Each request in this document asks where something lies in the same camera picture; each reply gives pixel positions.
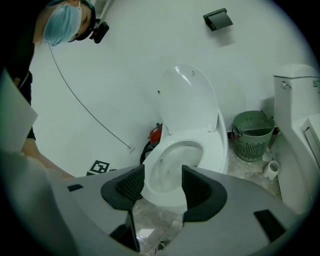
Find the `toilet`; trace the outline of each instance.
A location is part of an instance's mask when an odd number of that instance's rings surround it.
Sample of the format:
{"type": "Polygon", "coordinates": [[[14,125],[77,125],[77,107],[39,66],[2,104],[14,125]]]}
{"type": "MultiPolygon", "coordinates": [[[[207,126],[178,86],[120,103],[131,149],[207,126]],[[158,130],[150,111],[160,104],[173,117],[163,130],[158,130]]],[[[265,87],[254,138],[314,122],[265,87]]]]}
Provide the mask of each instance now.
{"type": "Polygon", "coordinates": [[[187,211],[182,165],[226,174],[226,127],[210,82],[194,66],[170,67],[157,93],[162,134],[143,162],[141,195],[154,205],[182,214],[187,211]]]}
{"type": "Polygon", "coordinates": [[[305,64],[287,64],[274,75],[274,121],[280,134],[271,147],[282,201],[308,213],[320,185],[320,75],[305,64]]]}

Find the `face mask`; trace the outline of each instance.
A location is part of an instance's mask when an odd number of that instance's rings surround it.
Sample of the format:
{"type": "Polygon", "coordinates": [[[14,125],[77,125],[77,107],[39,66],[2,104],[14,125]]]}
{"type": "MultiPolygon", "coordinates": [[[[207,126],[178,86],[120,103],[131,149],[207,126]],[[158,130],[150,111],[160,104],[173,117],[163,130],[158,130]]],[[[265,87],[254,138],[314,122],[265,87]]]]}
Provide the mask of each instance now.
{"type": "Polygon", "coordinates": [[[79,6],[59,5],[49,17],[43,32],[43,39],[52,46],[67,42],[79,31],[82,10],[79,6]]]}

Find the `black shirt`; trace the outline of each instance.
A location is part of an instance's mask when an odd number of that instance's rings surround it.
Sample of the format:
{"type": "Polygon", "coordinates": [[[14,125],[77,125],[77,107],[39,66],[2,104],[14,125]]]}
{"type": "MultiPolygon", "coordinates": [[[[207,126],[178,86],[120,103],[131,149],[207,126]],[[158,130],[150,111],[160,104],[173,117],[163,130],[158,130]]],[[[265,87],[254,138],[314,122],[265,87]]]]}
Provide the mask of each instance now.
{"type": "MultiPolygon", "coordinates": [[[[11,76],[14,84],[19,88],[24,98],[31,105],[31,83],[32,74],[29,72],[30,64],[35,52],[33,43],[36,21],[41,10],[48,1],[44,0],[40,4],[24,6],[19,3],[15,9],[16,19],[7,32],[7,56],[5,67],[11,76]]],[[[27,138],[36,139],[33,129],[30,130],[27,138]]]]}

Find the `wall-mounted holder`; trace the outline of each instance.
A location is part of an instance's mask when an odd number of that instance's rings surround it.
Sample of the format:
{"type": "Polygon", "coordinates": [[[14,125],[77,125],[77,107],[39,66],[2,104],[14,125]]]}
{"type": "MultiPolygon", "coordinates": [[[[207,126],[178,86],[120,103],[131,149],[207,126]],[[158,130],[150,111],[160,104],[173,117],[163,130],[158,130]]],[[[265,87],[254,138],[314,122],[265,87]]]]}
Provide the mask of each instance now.
{"type": "Polygon", "coordinates": [[[90,39],[93,39],[96,44],[99,44],[102,38],[104,38],[105,34],[108,32],[109,28],[109,25],[105,21],[101,24],[96,23],[90,39]]]}
{"type": "Polygon", "coordinates": [[[204,15],[203,19],[205,24],[207,24],[211,31],[233,25],[231,19],[227,15],[227,10],[225,8],[210,12],[204,15]]]}

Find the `green trash can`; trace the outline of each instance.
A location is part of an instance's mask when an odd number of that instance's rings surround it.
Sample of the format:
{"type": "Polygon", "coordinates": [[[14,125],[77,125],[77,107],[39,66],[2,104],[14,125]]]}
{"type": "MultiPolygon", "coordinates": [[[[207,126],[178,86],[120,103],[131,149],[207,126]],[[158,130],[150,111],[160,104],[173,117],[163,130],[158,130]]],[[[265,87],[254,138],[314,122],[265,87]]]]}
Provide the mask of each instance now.
{"type": "Polygon", "coordinates": [[[265,152],[275,128],[273,118],[261,111],[246,111],[233,119],[231,136],[235,139],[236,154],[254,162],[265,152]]]}

